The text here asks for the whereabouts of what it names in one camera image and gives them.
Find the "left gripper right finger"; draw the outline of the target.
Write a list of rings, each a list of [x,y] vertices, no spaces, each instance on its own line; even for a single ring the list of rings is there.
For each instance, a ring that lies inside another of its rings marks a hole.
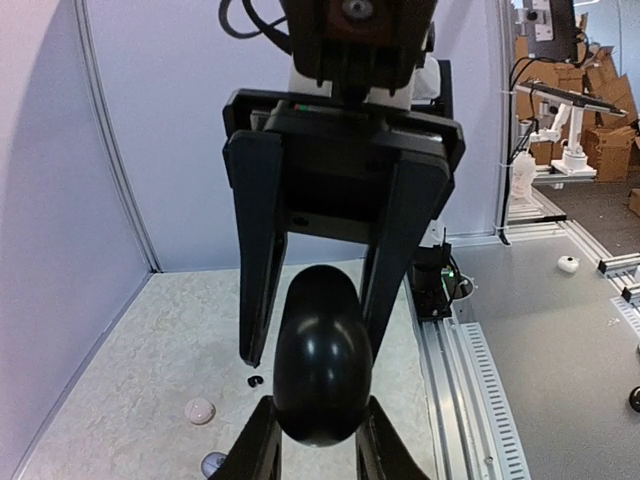
[[[405,447],[375,396],[356,431],[357,478],[363,480],[429,480]]]

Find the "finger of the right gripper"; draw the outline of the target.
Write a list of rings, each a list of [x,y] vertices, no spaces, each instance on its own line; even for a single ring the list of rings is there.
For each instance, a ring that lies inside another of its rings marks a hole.
[[[361,280],[362,314],[374,353],[407,268],[450,186],[449,166],[441,157],[403,153],[393,167]]]
[[[239,353],[259,366],[287,247],[283,148],[274,133],[241,130],[227,145],[240,247]]]

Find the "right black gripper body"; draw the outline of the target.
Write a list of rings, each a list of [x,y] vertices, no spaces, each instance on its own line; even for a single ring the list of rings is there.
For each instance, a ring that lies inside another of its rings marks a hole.
[[[368,104],[344,109],[328,98],[310,95],[240,89],[224,107],[223,118],[229,182],[227,145],[234,133],[281,136],[287,236],[298,233],[370,245],[393,167],[403,153],[438,156],[449,166],[451,186],[429,227],[453,191],[464,152],[462,128],[453,120]]]

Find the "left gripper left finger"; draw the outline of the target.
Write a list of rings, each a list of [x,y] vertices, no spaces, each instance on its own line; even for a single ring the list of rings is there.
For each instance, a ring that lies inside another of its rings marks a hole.
[[[222,464],[207,475],[213,480],[280,480],[282,430],[272,396],[264,396]]]

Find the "purple earbud charging case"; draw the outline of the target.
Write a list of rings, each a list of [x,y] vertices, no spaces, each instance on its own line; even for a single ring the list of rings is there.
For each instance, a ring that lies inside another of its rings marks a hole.
[[[210,479],[224,464],[227,455],[221,452],[210,452],[201,461],[201,472]]]

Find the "white round charging case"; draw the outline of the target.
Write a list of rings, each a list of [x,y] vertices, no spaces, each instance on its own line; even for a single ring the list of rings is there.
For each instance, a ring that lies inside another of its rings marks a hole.
[[[213,420],[215,415],[215,405],[206,398],[193,398],[184,407],[184,416],[192,425],[206,425]]]

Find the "black oval charging case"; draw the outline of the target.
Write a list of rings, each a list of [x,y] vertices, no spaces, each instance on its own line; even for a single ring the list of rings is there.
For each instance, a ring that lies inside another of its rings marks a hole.
[[[293,440],[329,447],[362,423],[373,356],[351,279],[316,265],[298,273],[286,295],[276,342],[273,402]]]

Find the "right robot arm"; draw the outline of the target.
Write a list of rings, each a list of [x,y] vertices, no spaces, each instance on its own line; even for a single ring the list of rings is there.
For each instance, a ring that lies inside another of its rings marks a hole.
[[[239,354],[261,361],[290,234],[362,244],[360,307],[379,349],[404,277],[454,189],[465,151],[450,66],[428,58],[395,94],[346,108],[302,76],[240,89],[223,111],[240,247]]]

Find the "black earbud right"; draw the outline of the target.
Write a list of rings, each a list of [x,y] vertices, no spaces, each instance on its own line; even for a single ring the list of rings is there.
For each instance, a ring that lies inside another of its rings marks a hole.
[[[256,388],[264,383],[264,379],[262,376],[254,375],[247,379],[247,383],[251,388]]]

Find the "white plastic bottle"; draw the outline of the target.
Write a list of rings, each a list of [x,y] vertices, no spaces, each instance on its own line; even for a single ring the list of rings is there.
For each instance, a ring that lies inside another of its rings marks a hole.
[[[535,158],[528,150],[519,152],[512,162],[510,197],[523,200],[532,195],[532,183],[536,176]]]

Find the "small white round object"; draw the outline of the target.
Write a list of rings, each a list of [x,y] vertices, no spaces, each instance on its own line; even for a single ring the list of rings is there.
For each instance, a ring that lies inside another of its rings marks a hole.
[[[573,275],[577,272],[580,266],[580,259],[574,256],[561,256],[557,260],[557,268],[564,273]]]

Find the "cardboard boxes pile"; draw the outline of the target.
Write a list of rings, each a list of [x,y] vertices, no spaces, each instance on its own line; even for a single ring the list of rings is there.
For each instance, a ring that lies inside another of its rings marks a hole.
[[[521,8],[516,10],[515,24],[525,32],[520,18]],[[529,67],[535,63],[552,65],[555,69],[564,73],[576,71],[583,73],[586,65],[591,65],[597,57],[591,51],[591,43],[584,30],[578,27],[578,60],[573,63],[554,62],[543,58],[533,58],[529,52],[518,58],[511,70],[510,92],[520,92],[526,94],[530,99],[538,96],[544,102],[551,101],[556,104],[557,112],[552,126],[546,129],[539,127],[539,120],[536,116],[529,118],[529,129],[521,137],[508,158],[507,165],[512,168],[512,162],[516,155],[528,150],[530,145],[540,142],[562,142],[563,154],[560,159],[551,162],[551,167],[566,177],[579,177],[592,179],[598,175],[598,170],[589,163],[589,157],[584,150],[581,138],[584,115],[587,111],[612,117],[625,118],[630,112],[618,107],[614,102],[606,100],[603,96],[594,97],[591,93],[584,91],[573,91],[554,87],[546,84],[539,78],[526,79],[524,74]]]

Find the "black monitor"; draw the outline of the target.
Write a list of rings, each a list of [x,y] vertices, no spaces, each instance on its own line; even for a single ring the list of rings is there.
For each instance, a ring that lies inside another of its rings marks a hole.
[[[521,11],[530,57],[563,63],[578,60],[578,27],[571,0],[524,0]]]

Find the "aluminium front rail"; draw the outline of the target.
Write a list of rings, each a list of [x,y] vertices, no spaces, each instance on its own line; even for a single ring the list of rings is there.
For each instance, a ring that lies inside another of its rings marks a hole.
[[[404,280],[433,441],[437,479],[529,479],[507,395],[481,325],[418,320]]]

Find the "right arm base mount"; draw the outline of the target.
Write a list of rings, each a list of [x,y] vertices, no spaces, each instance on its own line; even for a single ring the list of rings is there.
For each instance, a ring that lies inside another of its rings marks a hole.
[[[408,280],[416,317],[421,323],[450,318],[453,303],[474,291],[473,281],[462,274],[448,242],[419,247],[408,271]]]

